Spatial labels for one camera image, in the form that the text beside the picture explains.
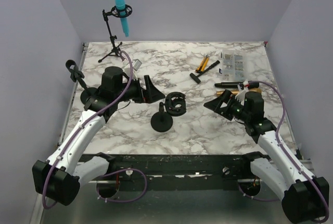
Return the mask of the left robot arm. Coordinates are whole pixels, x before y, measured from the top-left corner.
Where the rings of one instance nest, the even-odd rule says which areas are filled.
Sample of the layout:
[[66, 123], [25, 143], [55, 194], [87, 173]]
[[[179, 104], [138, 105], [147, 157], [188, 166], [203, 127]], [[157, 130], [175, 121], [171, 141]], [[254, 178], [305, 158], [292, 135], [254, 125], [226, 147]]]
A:
[[143, 88], [139, 79], [126, 75], [120, 67], [105, 69], [101, 85], [90, 90], [84, 111], [71, 133], [46, 161], [37, 160], [33, 165], [37, 193], [68, 206], [86, 183], [98, 177], [109, 180], [115, 175], [115, 158], [110, 155], [98, 153], [83, 164], [79, 164], [79, 160], [120, 102], [151, 104], [165, 98], [148, 75], [144, 76], [144, 81]]

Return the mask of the black microphone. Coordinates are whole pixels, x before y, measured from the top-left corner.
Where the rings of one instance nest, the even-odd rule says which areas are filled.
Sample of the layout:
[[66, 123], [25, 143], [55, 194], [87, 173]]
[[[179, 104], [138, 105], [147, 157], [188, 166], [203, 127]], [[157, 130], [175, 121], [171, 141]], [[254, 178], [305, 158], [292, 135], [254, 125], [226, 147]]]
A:
[[244, 83], [244, 82], [220, 82], [220, 83], [215, 83], [214, 86], [216, 88], [222, 88], [222, 89], [256, 89], [259, 88], [259, 83], [258, 82], [252, 82], [252, 83]]

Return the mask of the black round-base mic stand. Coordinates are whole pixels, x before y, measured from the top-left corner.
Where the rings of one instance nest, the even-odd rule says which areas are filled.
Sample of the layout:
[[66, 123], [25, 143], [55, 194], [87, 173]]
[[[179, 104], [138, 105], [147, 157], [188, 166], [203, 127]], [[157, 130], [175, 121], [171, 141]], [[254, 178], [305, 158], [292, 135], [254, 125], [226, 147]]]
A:
[[80, 86], [83, 88], [83, 92], [80, 95], [80, 100], [83, 104], [86, 104], [87, 101], [90, 99], [90, 97], [96, 93], [97, 88], [87, 86], [87, 84], [84, 81], [85, 76], [83, 72], [79, 70], [74, 60], [67, 60], [66, 68], [70, 72], [71, 80], [74, 83], [78, 82]]

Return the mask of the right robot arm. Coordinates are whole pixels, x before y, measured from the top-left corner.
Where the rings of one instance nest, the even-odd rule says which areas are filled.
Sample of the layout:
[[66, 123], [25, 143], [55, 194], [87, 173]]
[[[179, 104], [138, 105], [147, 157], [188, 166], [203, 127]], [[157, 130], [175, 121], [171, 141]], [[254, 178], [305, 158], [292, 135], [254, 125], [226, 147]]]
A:
[[231, 91], [204, 104], [205, 108], [226, 118], [238, 119], [246, 133], [268, 154], [239, 165], [245, 178], [259, 177], [279, 198], [286, 217], [292, 223], [311, 220], [323, 223], [329, 216], [329, 184], [316, 177], [288, 148], [275, 125], [264, 116], [264, 100], [258, 92], [245, 93], [240, 101]]

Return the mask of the black round-base shockmount stand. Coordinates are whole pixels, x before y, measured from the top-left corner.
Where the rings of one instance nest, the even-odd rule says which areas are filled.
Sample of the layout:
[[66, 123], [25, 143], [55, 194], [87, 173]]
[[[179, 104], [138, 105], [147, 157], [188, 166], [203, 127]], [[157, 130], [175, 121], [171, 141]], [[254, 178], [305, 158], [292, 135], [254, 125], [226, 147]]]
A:
[[186, 95], [181, 92], [169, 93], [165, 102], [159, 103], [159, 111], [151, 120], [151, 127], [160, 133], [167, 132], [173, 126], [173, 117], [179, 117], [187, 112]]

